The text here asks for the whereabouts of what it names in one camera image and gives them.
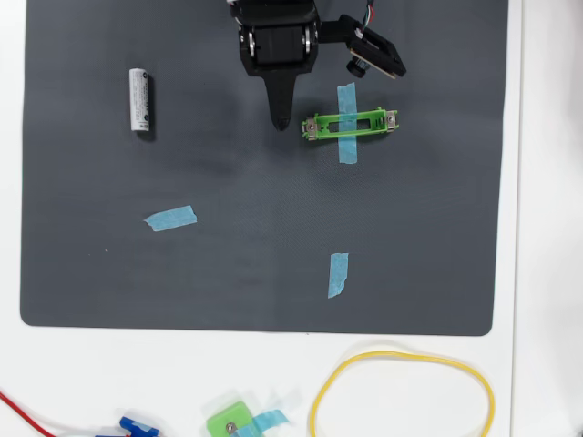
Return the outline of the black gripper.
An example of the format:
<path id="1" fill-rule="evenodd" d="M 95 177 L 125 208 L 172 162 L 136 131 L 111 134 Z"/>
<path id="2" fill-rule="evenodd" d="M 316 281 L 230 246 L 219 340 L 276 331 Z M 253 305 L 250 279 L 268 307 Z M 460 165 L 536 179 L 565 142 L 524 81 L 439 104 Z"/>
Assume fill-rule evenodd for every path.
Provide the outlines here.
<path id="1" fill-rule="evenodd" d="M 321 20 L 253 24 L 238 18 L 237 23 L 243 67 L 249 76 L 262 76 L 272 124 L 284 131 L 292 119 L 296 75 L 311 73 L 315 64 Z"/>

